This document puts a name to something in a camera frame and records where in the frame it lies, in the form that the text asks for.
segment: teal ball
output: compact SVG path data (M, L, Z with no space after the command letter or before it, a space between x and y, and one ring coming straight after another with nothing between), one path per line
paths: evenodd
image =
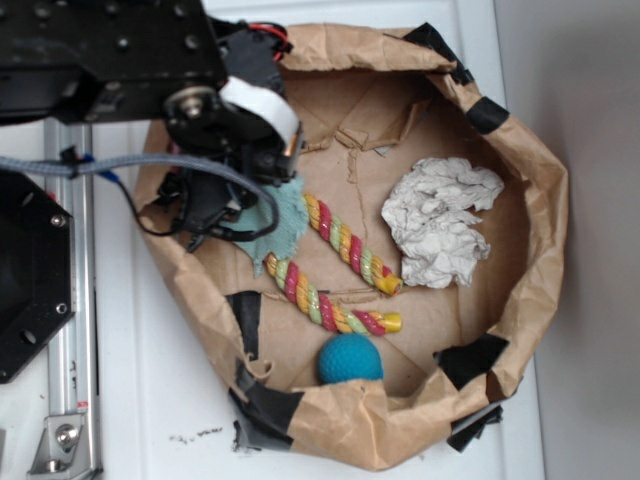
M347 382L354 379L381 380L382 360L376 346L356 333L333 337L324 344L318 358L322 383Z

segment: braided rope toy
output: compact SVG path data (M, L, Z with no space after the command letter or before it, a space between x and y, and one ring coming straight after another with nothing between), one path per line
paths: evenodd
M305 194L303 198L311 227L331 244L344 263L381 292L389 296L400 292L402 279L394 275L380 257L363 245L362 240L351 233L349 226L340 217L333 215L329 207L313 195Z
M313 323L327 330L380 336L402 328L402 317L398 313L351 311L332 303L327 295L309 284L307 276L291 259L278 260L270 253L264 262L285 296Z

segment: white crumpled paper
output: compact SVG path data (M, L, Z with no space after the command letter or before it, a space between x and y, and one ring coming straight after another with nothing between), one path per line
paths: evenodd
M403 253L402 279L409 286L470 286L478 260L491 247L469 225L481 220L466 210L488 210L504 189L491 170L463 158L426 158L394 187L382 217Z

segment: gray cable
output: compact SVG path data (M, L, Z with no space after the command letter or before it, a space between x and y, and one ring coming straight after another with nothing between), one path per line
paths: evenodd
M173 167L200 170L222 177L225 180L233 182L254 193L258 198L267 202L271 208L271 225L256 232L258 233L258 236L271 233L278 225L278 205L266 190L260 187L260 185L255 183L253 180L238 173L233 168L207 158L192 157L190 155L154 153L149 155L125 155L122 157L110 158L108 160L69 165L56 161L27 162L24 160L0 156L0 169L55 177L73 178L78 175L91 175L134 165L171 165Z

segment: gray wall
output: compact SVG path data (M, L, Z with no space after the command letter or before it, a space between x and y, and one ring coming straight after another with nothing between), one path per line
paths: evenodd
M549 480L640 471L640 1L495 0L507 103L571 173L536 355Z

